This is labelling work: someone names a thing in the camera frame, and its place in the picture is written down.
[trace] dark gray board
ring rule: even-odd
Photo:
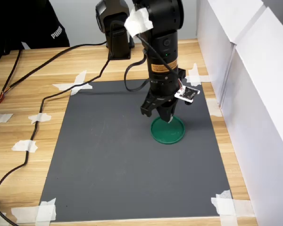
[[[130,81],[137,87],[142,81]],[[94,82],[71,96],[41,201],[56,198],[58,222],[218,216],[211,197],[229,190],[201,86],[175,115],[185,137],[156,142],[142,116],[148,87]]]

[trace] wooden table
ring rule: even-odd
[[[46,60],[62,51],[63,48],[34,49],[23,51],[12,81],[38,67]],[[96,77],[107,60],[108,50],[105,46],[81,47],[75,49],[46,67],[42,68],[16,88],[11,90],[2,104],[0,113],[13,113],[8,123],[0,124],[0,179],[12,168],[24,162],[25,153],[15,152],[11,148],[19,140],[30,138],[34,125],[28,119],[39,111],[41,100],[58,92],[52,84],[73,83],[75,77],[87,70],[86,81]],[[3,56],[0,60],[0,91],[15,62],[17,51]],[[126,67],[142,59],[142,46],[136,45],[131,60],[112,61],[98,81],[121,81],[124,79]],[[191,69],[197,63],[200,75],[207,75],[197,40],[179,42],[179,66]],[[133,68],[128,79],[145,79],[148,76],[147,64]],[[206,98],[216,98],[211,83],[202,84]],[[37,206],[42,194],[45,179],[53,156],[58,134],[61,128],[70,93],[45,102],[44,112],[52,116],[48,122],[40,123],[35,137],[38,150],[31,153],[28,164],[11,174],[0,187],[0,210],[16,221],[11,208]],[[228,181],[234,199],[249,200],[247,189],[237,162],[227,128],[222,117],[211,117],[218,145],[222,155]],[[256,226],[255,218],[239,218],[239,225]],[[185,218],[155,219],[134,221],[106,221],[82,223],[51,223],[52,225],[80,226],[219,226],[220,218]]]

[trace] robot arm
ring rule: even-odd
[[[154,28],[141,34],[141,37],[152,46],[173,72],[169,71],[151,49],[147,50],[147,62],[150,78],[150,89],[141,113],[150,117],[156,109],[162,120],[170,122],[173,118],[178,98],[176,93],[185,78],[185,70],[178,68],[178,34],[183,26],[183,5],[181,0],[133,0],[136,10],[146,8]]]

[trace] green circular lid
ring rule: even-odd
[[[151,125],[151,134],[161,144],[172,145],[184,137],[185,128],[183,122],[176,117],[170,123],[158,117]]]

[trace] white tape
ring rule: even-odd
[[[211,198],[220,215],[222,226],[237,226],[237,217],[255,217],[251,201],[232,199],[231,191],[224,191]]]
[[[65,84],[52,84],[53,86],[57,87],[60,91],[64,91],[69,89],[74,85],[80,85],[84,83],[87,71],[81,72],[76,78],[74,83],[65,83]],[[71,90],[71,96],[77,94],[78,91],[81,89],[92,89],[92,86],[89,84],[85,84],[83,86],[75,87]]]
[[[255,217],[253,206],[249,200],[234,200],[236,215],[238,217]]]
[[[221,226],[238,226],[236,216],[220,216]]]
[[[196,63],[194,63],[193,69],[189,70],[189,76],[187,76],[186,79],[187,79],[187,82],[191,84],[191,86],[201,85],[201,80],[200,80],[198,67]]]
[[[37,115],[29,116],[28,118],[32,121],[32,124],[34,124],[36,121],[44,122],[51,120],[51,116],[47,115],[46,113],[39,113]]]
[[[141,8],[135,11],[133,8],[130,16],[125,22],[125,28],[131,37],[151,30],[153,28],[153,23],[149,20],[148,10],[146,8]]]
[[[219,215],[236,216],[235,206],[232,199],[211,198]]]
[[[208,111],[210,115],[216,116],[216,117],[222,117],[221,110],[219,108],[217,99],[214,98],[208,98],[207,99],[207,105],[208,105]]]
[[[211,79],[208,75],[200,75],[201,82],[211,82]]]
[[[6,123],[13,116],[13,114],[0,114],[0,123]]]
[[[41,202],[40,206],[12,208],[12,214],[19,224],[34,224],[36,226],[49,226],[56,220],[56,199],[49,202]]]
[[[20,140],[13,147],[13,151],[25,152],[29,151],[31,153],[35,153],[38,147],[36,146],[36,142],[32,140]]]
[[[189,75],[186,76],[187,82],[192,86],[199,86],[202,82],[211,82],[208,75],[199,75],[197,64],[194,63],[193,69],[189,70]]]
[[[9,226],[9,223],[3,219],[2,217],[0,217],[0,226]]]

